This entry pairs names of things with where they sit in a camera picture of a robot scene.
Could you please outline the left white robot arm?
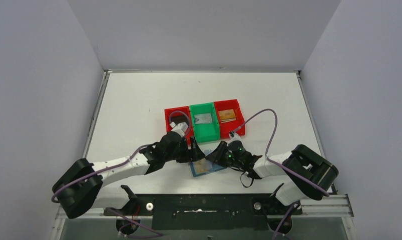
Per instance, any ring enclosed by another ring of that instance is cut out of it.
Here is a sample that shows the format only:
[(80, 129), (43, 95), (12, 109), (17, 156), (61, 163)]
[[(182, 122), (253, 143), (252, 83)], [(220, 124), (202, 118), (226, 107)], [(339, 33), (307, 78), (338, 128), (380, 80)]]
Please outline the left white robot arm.
[(139, 146), (129, 156), (102, 162), (86, 158), (75, 161), (52, 187), (51, 201), (60, 204), (68, 218), (75, 219), (103, 206), (98, 194), (109, 184), (153, 173), (169, 161), (189, 163), (205, 157), (193, 136), (186, 139), (170, 131), (158, 142)]

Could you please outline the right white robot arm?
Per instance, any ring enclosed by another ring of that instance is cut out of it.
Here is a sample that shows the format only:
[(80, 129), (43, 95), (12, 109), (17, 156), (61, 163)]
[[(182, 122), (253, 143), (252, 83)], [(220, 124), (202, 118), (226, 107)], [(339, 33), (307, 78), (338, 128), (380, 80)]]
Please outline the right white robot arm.
[(290, 181), (274, 193), (284, 206), (306, 198), (322, 200), (329, 196), (328, 190), (339, 175), (335, 165), (303, 144), (286, 153), (262, 156), (247, 151), (239, 140), (230, 143), (222, 141), (206, 159), (241, 171), (254, 180), (288, 176)]

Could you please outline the teal card holder wallet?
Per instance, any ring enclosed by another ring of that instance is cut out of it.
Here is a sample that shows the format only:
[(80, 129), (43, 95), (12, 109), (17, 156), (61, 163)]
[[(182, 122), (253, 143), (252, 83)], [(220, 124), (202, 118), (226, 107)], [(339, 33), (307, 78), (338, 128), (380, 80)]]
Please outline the teal card holder wallet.
[(194, 178), (226, 169), (226, 167), (220, 166), (216, 163), (212, 163), (205, 158), (199, 161), (190, 162), (189, 166)]

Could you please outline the red plastic bin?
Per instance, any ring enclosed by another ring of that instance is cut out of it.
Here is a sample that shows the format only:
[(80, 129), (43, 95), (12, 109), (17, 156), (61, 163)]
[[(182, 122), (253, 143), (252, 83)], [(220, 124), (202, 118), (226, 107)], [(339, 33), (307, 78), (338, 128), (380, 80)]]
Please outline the red plastic bin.
[(171, 116), (178, 114), (178, 115), (184, 115), (187, 120), (189, 121), (188, 126), (190, 128), (189, 134), (186, 136), (186, 140), (188, 142), (188, 145), (190, 145), (190, 137), (194, 136), (194, 131), (193, 131), (193, 124), (192, 124), (192, 118), (191, 118), (191, 113), (190, 109), (188, 106), (180, 106), (180, 107), (174, 107), (174, 108), (167, 108), (164, 109), (164, 114), (165, 114), (165, 123), (166, 123), (166, 132), (168, 133), (171, 131), (170, 127), (170, 118)]
[[(214, 103), (215, 111), (218, 117), (218, 124), (220, 130), (220, 138), (228, 139), (229, 132), (238, 128), (241, 124), (245, 122), (244, 116), (240, 109), (240, 105), (237, 99), (221, 100), (215, 101)], [(236, 120), (226, 123), (221, 123), (219, 120), (218, 112), (221, 110), (234, 109), (236, 113)]]

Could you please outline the gold credit card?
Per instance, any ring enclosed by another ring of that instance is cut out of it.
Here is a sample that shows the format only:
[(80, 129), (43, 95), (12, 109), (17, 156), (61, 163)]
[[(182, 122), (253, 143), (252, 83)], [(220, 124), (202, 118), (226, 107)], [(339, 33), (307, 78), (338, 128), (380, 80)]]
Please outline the gold credit card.
[(193, 163), (195, 174), (203, 174), (210, 171), (211, 164), (209, 161), (202, 159)]
[(219, 120), (223, 123), (228, 123), (236, 120), (236, 113), (234, 109), (225, 109), (218, 112)]

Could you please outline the green plastic bin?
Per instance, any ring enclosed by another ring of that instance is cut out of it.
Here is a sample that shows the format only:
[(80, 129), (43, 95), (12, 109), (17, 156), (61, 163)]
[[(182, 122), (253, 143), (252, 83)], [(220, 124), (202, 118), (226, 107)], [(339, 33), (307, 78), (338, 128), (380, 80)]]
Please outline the green plastic bin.
[[(196, 141), (198, 143), (206, 143), (220, 140), (218, 117), (215, 111), (214, 104), (212, 102), (193, 104), (189, 106), (189, 109), (191, 113), (193, 131)], [(194, 115), (203, 113), (211, 113), (213, 122), (210, 124), (195, 124)]]

